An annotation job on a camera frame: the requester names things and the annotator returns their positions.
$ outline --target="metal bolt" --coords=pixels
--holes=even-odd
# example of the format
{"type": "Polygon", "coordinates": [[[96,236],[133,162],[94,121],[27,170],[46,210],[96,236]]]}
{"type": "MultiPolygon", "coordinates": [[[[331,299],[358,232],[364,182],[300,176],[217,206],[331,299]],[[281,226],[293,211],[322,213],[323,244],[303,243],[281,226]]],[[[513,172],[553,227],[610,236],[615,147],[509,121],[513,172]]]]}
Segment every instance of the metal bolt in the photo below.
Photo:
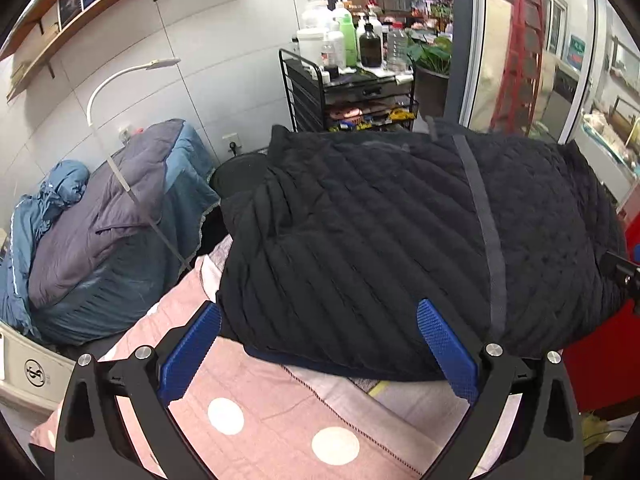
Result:
{"type": "Polygon", "coordinates": [[[82,354],[78,358],[78,364],[80,366],[87,366],[91,362],[91,354],[82,354]]]}
{"type": "Polygon", "coordinates": [[[560,354],[558,352],[556,352],[555,350],[552,350],[551,352],[549,352],[546,355],[546,358],[549,359],[549,362],[557,365],[561,360],[562,357],[560,357],[560,354]]]}
{"type": "Polygon", "coordinates": [[[146,359],[150,355],[151,355],[151,347],[149,346],[141,346],[140,348],[136,349],[136,357],[138,359],[146,359]]]}
{"type": "Polygon", "coordinates": [[[498,343],[489,343],[484,349],[491,357],[500,357],[502,355],[502,347],[498,343]]]}

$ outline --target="blue textured pad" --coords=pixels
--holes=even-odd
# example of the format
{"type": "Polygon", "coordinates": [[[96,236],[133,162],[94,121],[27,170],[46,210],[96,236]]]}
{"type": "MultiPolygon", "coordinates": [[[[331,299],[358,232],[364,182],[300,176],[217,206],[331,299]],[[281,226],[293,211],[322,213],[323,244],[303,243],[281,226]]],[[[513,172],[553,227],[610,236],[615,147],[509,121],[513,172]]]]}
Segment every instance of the blue textured pad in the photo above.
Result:
{"type": "Polygon", "coordinates": [[[204,357],[220,333],[222,316],[211,303],[187,331],[160,370],[158,398],[168,406],[187,391],[204,357]]]}
{"type": "Polygon", "coordinates": [[[417,311],[418,329],[429,345],[453,392],[473,404],[478,398],[478,367],[453,330],[429,300],[417,311]]]}

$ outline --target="green sign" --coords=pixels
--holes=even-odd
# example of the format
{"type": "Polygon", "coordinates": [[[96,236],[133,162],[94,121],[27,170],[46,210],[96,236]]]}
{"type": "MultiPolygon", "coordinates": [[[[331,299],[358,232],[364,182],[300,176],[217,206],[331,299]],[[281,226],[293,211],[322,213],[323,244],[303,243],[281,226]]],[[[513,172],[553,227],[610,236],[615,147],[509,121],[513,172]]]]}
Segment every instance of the green sign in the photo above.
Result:
{"type": "Polygon", "coordinates": [[[571,41],[569,42],[569,50],[566,53],[566,62],[577,68],[578,70],[582,70],[582,61],[584,60],[584,41],[580,38],[576,38],[573,34],[571,35],[571,41]]]}

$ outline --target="black plant pot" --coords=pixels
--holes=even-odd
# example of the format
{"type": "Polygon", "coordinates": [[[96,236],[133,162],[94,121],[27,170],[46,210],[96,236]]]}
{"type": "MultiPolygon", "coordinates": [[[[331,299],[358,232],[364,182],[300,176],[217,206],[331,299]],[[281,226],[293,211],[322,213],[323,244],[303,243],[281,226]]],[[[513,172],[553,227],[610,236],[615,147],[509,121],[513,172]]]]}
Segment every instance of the black plant pot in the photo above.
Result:
{"type": "Polygon", "coordinates": [[[442,117],[447,101],[449,76],[437,74],[431,70],[415,67],[415,99],[418,101],[418,115],[442,117]]]}

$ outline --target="green bottle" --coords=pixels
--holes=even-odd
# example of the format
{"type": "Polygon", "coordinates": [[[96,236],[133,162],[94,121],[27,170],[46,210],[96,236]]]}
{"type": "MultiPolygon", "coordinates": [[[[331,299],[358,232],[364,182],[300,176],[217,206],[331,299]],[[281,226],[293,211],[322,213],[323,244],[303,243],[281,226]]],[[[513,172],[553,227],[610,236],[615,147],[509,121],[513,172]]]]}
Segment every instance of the green bottle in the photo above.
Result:
{"type": "Polygon", "coordinates": [[[344,8],[346,0],[336,0],[334,18],[340,23],[340,32],[344,35],[344,50],[347,66],[356,66],[358,62],[358,47],[356,44],[356,29],[353,27],[351,13],[344,8]]]}

